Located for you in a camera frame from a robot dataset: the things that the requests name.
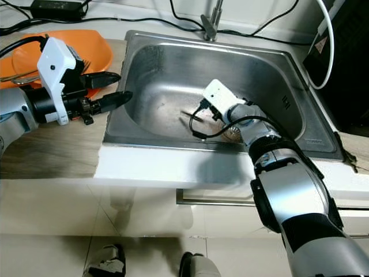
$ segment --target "silver robot arm segment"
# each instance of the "silver robot arm segment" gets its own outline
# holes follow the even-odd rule
[[[249,115],[265,116],[213,80],[204,98],[229,123]],[[251,182],[259,217],[281,233],[294,277],[367,276],[369,258],[346,235],[323,176],[297,144],[261,120],[237,124],[254,163]]]

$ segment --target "black power brick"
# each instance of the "black power brick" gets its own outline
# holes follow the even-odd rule
[[[66,21],[81,20],[86,14],[79,2],[33,0],[29,7],[33,18],[59,19]]]

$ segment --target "stainless steel sink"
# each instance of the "stainless steel sink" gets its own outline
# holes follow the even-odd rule
[[[189,116],[202,90],[219,79],[238,97],[258,104],[279,121],[311,157],[342,159],[333,132],[323,118],[291,56],[268,49],[207,43],[129,31],[120,90],[131,101],[108,119],[105,143],[200,151],[246,151],[237,130],[201,141],[191,135]],[[195,128],[214,133],[222,122],[210,111]]]

